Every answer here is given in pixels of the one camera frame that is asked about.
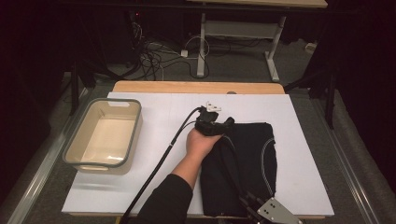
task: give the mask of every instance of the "wooden edge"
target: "wooden edge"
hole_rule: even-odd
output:
[[[278,83],[118,81],[118,92],[285,94]]]

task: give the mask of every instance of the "folded black fabric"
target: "folded black fabric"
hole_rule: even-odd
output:
[[[202,163],[204,214],[246,217],[238,196],[247,192],[266,201],[276,192],[276,150],[268,123],[235,123]]]

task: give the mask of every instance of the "black cloth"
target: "black cloth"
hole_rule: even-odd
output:
[[[276,192],[276,150],[268,123],[235,123],[202,163],[204,214],[210,217],[246,217],[239,196],[248,192],[263,201]]]
[[[130,224],[184,223],[192,199],[190,185],[178,175],[168,175],[152,191],[137,219]]]

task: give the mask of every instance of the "black curtain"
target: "black curtain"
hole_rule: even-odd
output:
[[[340,1],[335,9],[357,8],[353,16],[328,21],[304,77],[335,72],[336,88],[378,168],[396,192],[396,3]],[[315,87],[320,80],[306,84]]]
[[[0,201],[50,133],[68,57],[63,13],[46,1],[2,1],[0,66],[3,96]]]

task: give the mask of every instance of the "table leg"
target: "table leg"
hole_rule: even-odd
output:
[[[201,18],[201,38],[200,38],[200,47],[199,47],[199,55],[198,55],[198,64],[197,64],[197,76],[203,77],[205,74],[205,13],[202,14]]]
[[[277,25],[276,32],[273,38],[273,43],[271,46],[271,51],[265,51],[265,60],[268,64],[268,69],[271,75],[271,79],[274,82],[279,82],[279,76],[276,71],[275,63],[274,63],[274,54],[276,51],[277,43],[279,42],[280,35],[282,34],[283,26],[285,25],[286,17],[281,17],[279,24]]]

